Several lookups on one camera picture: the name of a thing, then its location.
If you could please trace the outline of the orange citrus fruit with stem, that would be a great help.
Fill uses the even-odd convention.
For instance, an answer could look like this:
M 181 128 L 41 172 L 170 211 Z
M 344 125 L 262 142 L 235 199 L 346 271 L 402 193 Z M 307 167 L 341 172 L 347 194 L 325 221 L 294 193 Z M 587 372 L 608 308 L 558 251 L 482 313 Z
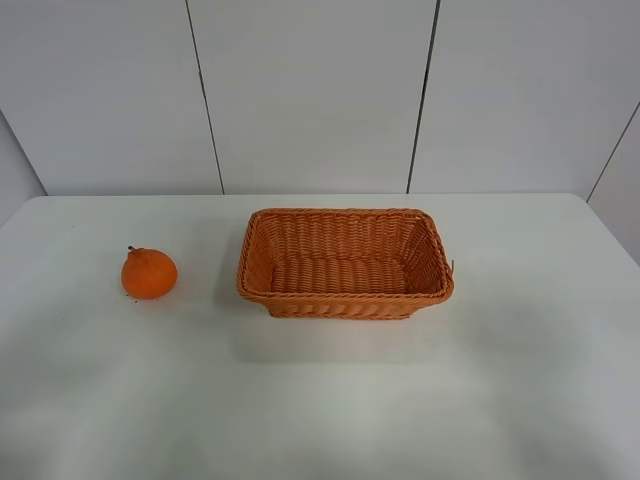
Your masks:
M 165 253 L 128 247 L 121 270 L 121 284 L 127 295 L 138 300 L 154 300 L 168 294 L 178 279 L 174 261 Z

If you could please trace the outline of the orange woven wicker basket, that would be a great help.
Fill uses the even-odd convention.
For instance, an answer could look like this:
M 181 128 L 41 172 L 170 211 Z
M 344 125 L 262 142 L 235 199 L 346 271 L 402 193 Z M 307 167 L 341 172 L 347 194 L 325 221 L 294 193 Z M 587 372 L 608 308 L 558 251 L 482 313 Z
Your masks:
M 272 208 L 249 219 L 236 287 L 273 317 L 397 320 L 447 301 L 454 280 L 421 210 Z

